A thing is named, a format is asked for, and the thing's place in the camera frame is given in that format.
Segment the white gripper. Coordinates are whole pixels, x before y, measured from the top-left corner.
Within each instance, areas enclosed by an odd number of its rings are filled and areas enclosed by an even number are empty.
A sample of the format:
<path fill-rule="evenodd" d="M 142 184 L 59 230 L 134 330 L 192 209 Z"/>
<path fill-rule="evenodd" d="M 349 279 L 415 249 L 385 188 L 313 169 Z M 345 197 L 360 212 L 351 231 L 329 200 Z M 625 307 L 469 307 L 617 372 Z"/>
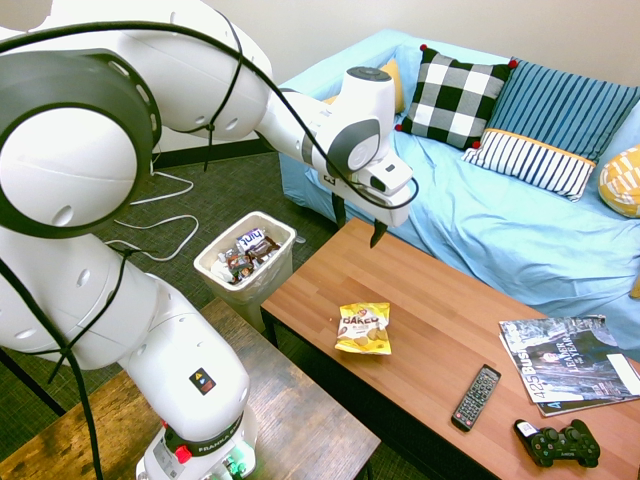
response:
<path fill-rule="evenodd" d="M 388 227 L 399 227 L 408 218 L 412 199 L 411 169 L 396 168 L 388 172 L 386 168 L 364 168 L 346 180 L 323 174 L 318 177 L 332 192 L 332 207 L 339 229 L 346 224 L 346 201 L 374 219 L 371 248 L 384 237 Z"/>

